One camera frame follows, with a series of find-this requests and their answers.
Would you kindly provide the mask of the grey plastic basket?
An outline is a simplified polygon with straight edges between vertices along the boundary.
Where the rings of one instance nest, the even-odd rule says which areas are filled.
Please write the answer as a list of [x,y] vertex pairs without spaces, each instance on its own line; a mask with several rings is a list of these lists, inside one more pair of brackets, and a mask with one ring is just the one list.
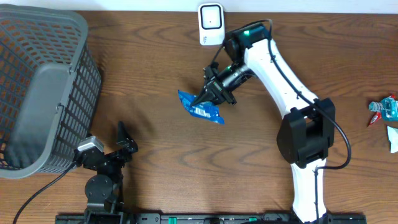
[[75,12],[1,5],[1,177],[72,163],[102,82],[87,37]]

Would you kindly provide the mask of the white wipes packet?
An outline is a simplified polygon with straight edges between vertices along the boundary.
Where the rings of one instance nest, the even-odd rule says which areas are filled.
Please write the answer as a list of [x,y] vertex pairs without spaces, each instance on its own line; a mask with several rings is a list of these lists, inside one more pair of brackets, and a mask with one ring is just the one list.
[[397,128],[393,128],[388,126],[387,127],[387,135],[388,135],[388,140],[391,144],[391,149],[390,152],[397,153],[398,152],[398,131]]

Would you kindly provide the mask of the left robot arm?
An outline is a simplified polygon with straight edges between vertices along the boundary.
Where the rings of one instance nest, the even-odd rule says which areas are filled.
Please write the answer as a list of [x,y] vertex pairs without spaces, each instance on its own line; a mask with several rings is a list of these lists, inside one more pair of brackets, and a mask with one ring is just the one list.
[[117,151],[104,153],[104,145],[96,136],[82,140],[75,150],[77,166],[93,170],[96,175],[85,185],[87,208],[84,223],[134,223],[134,216],[123,209],[122,168],[138,151],[135,140],[127,132],[122,121],[118,123]]

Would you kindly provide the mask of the blue Oreo pack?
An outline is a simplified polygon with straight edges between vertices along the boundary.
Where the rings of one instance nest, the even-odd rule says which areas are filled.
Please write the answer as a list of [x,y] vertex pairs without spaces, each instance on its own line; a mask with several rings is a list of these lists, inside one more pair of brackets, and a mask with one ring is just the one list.
[[212,121],[217,124],[224,124],[224,119],[220,116],[219,108],[211,102],[204,102],[195,106],[190,106],[196,99],[196,95],[178,90],[178,97],[184,109],[193,117]]

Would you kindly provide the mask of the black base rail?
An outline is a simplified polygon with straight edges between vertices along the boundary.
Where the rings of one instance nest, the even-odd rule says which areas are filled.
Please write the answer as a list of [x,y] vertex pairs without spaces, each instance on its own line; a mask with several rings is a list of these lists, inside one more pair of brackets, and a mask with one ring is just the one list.
[[112,215],[86,212],[82,215],[57,215],[55,224],[238,224],[238,223],[300,223],[288,212],[271,212],[251,215],[161,215],[159,213],[119,213]]

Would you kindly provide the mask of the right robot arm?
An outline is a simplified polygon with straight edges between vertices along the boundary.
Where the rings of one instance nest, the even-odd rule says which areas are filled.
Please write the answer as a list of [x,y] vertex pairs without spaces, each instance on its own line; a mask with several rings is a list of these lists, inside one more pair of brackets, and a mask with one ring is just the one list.
[[205,67],[203,88],[184,101],[185,107],[195,116],[220,121],[217,106],[236,104],[233,91],[249,78],[258,78],[282,118],[277,146],[292,169],[293,213],[300,223],[324,220],[323,169],[334,143],[334,104],[319,99],[297,78],[263,21],[227,32],[221,48],[232,64],[222,71],[215,61]]

